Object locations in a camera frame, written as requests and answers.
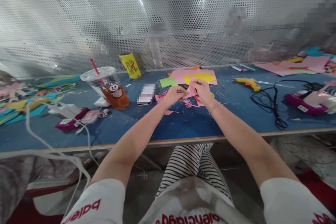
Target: white t-shirt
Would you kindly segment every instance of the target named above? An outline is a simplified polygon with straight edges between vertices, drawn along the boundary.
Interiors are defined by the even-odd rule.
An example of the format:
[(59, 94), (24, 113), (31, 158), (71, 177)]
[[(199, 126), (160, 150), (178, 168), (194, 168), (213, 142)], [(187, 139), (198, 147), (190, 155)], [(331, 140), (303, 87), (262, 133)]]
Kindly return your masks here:
[[(336, 223), (336, 218), (301, 183), (273, 178), (260, 187), (268, 224)], [(122, 224), (125, 187), (104, 179), (86, 189), (62, 224)], [(197, 177), (170, 185), (152, 203), (140, 224), (251, 223), (220, 191)]]

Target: blue table surface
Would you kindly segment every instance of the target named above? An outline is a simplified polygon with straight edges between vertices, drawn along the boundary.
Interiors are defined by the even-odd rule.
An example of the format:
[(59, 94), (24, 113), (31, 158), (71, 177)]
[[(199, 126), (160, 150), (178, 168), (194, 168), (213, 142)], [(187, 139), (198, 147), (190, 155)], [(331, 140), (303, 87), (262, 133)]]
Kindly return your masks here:
[[(215, 98), (227, 103), (225, 106), (248, 123), (259, 133), (276, 132), (274, 115), (267, 109), (263, 109), (256, 105), (250, 96), (254, 93), (251, 87), (244, 86), (242, 83), (233, 82), (234, 78), (254, 78), (259, 81), (274, 83), (284, 79), (305, 80), (310, 82), (323, 83), (332, 78), (323, 74), (308, 75), (297, 74), (287, 77), (278, 77), (269, 72), (257, 69), (255, 72), (238, 72), (229, 67), (209, 68), (215, 71), (218, 85), (211, 85), (210, 89), (215, 94)], [(156, 83), (157, 94), (168, 90), (168, 87), (161, 88), (159, 80), (168, 77), (167, 72), (158, 71), (147, 72), (141, 78), (129, 80), (127, 74), (119, 74), (121, 83), (125, 87), (131, 83), (131, 86), (125, 87), (127, 96), (130, 100), (130, 106), (122, 111), (114, 110), (110, 107), (112, 113), (105, 118), (99, 118), (94, 124), (88, 125), (91, 143), (93, 145), (108, 145), (116, 143), (121, 136), (131, 128), (144, 114), (153, 108), (157, 102), (154, 101), (150, 106), (137, 106), (136, 99), (144, 84)], [(336, 126), (336, 116), (323, 114), (313, 117), (301, 113), (292, 105), (283, 101), (283, 96), (287, 93), (295, 93), (304, 89), (303, 83), (300, 82), (283, 82), (296, 88), (279, 87), (278, 104), (279, 114), (288, 124), (286, 131), (314, 129), (314, 128), (332, 128)], [(271, 87), (270, 85), (260, 85), (262, 88)], [(67, 94), (62, 102), (70, 104), (74, 103), (78, 107), (88, 107), (96, 110), (94, 102), (99, 98), (98, 94), (84, 82), (79, 83), (79, 87), (74, 90), (75, 94)], [(216, 92), (220, 92), (226, 96), (221, 98)], [(205, 107), (187, 108), (184, 103), (178, 101), (172, 106), (171, 110), (179, 113), (164, 115), (163, 119), (155, 129), (151, 141), (183, 139), (197, 137), (221, 136), (223, 133), (217, 126), (213, 118), (207, 113)], [(83, 130), (80, 134), (75, 135), (75, 131), (63, 133), (54, 126), (60, 119), (54, 115), (49, 115), (48, 109), (31, 119), (32, 130), (46, 140), (51, 146), (57, 148), (87, 146), (87, 134)], [(0, 152), (16, 151), (24, 149), (44, 149), (45, 146), (37, 139), (32, 137), (26, 130), (25, 121), (19, 121), (0, 127)]]

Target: bracelet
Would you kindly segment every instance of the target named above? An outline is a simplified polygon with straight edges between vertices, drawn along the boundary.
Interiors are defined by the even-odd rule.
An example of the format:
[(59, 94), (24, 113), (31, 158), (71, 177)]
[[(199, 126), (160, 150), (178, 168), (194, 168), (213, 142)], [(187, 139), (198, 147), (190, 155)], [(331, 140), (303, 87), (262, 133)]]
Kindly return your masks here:
[(209, 112), (209, 114), (211, 114), (211, 112), (220, 104), (220, 102), (218, 102)]

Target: person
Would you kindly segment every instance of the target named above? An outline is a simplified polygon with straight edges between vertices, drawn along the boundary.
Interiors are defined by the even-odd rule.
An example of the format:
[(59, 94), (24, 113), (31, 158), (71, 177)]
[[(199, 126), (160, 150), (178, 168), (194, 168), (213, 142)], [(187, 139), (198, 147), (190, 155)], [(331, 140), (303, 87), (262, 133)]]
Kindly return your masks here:
[[(196, 79), (191, 85), (249, 166), (260, 188), (268, 224), (336, 223), (335, 217), (300, 183), (270, 145), (212, 97), (207, 82)], [(165, 112), (185, 95), (184, 88), (171, 87), (163, 101), (121, 137), (63, 224), (123, 222), (125, 190), (132, 166)], [(211, 146), (206, 143), (174, 148), (156, 199), (140, 223), (251, 223), (235, 209), (227, 183), (209, 152)]]

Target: plastic cup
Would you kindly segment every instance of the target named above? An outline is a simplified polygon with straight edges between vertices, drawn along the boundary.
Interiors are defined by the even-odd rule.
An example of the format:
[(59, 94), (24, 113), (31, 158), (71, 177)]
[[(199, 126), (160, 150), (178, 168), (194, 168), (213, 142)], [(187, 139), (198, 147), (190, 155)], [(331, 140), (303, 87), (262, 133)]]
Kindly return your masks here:
[(109, 102), (115, 109), (123, 110), (130, 105), (126, 92), (122, 87), (112, 66), (98, 68), (99, 75), (94, 69), (80, 76), (82, 81), (87, 82), (101, 97)]

